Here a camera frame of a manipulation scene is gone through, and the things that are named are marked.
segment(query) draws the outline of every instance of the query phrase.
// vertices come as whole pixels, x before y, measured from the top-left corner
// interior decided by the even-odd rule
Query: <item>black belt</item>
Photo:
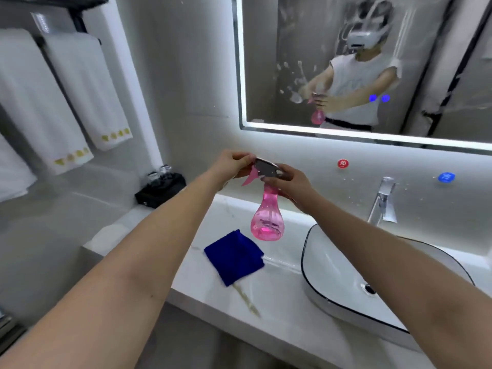
[[[352,123],[349,123],[347,121],[331,119],[329,117],[326,117],[325,121],[330,123],[330,124],[336,125],[337,127],[354,129],[357,131],[372,132],[372,126],[366,125],[366,124],[352,124]]]

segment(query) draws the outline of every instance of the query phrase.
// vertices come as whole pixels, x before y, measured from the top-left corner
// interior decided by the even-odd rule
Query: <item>floor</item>
[[[136,369],[295,369],[165,304]]]

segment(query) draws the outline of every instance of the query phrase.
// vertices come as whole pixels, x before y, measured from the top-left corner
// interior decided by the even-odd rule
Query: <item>blue cloth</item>
[[[205,254],[217,269],[225,286],[230,286],[265,266],[261,258],[265,254],[239,229],[206,247]]]

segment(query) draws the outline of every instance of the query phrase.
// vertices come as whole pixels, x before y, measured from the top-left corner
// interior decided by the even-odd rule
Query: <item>right arm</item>
[[[492,367],[492,299],[396,236],[321,197],[286,165],[291,181],[264,179],[311,215],[438,368]]]
[[[305,100],[310,99],[312,94],[316,92],[318,84],[321,83],[324,90],[329,90],[333,84],[333,77],[335,76],[335,71],[333,70],[332,64],[328,68],[312,79],[309,83],[303,86],[299,90],[299,94]]]

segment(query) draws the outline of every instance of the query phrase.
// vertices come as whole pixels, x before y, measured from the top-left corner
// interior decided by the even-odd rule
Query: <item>mirror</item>
[[[490,11],[473,6],[470,24],[464,7],[462,0],[233,0],[240,126],[492,150],[492,90],[481,77],[492,76]],[[465,44],[453,38],[463,22]]]

